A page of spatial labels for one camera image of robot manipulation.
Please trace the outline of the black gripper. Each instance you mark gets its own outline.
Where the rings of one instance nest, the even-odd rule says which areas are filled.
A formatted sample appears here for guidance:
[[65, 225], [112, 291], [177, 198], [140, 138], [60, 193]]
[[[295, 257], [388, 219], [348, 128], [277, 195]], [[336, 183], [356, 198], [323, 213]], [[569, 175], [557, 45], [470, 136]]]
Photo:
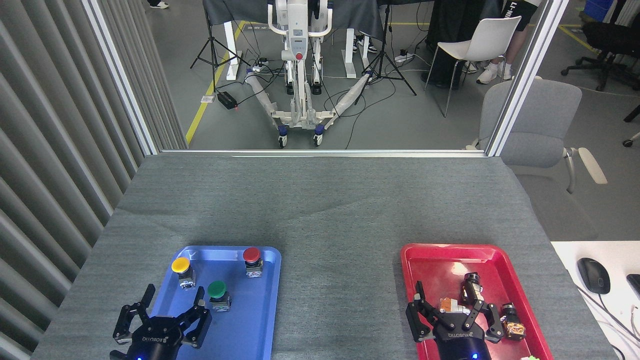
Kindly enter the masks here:
[[[414, 342], [435, 339], [441, 360], [491, 360], [485, 340], [498, 344], [505, 335], [499, 322], [498, 307], [494, 303], [473, 300], [468, 316], [465, 313], [440, 314], [436, 307], [426, 301], [422, 281], [416, 281], [414, 289], [416, 294], [406, 308]], [[475, 322], [478, 313], [482, 313], [486, 319], [486, 335]], [[419, 314], [432, 325], [432, 329], [420, 320]]]
[[[112, 337], [119, 345], [131, 344], [127, 353], [110, 351], [111, 360], [175, 360], [183, 344], [201, 348], [212, 321], [211, 311], [205, 306], [205, 289], [198, 287], [193, 306], [178, 317], [149, 317], [147, 308], [155, 291], [155, 286], [148, 284], [140, 301], [122, 306]], [[142, 325], [131, 333], [135, 316]]]

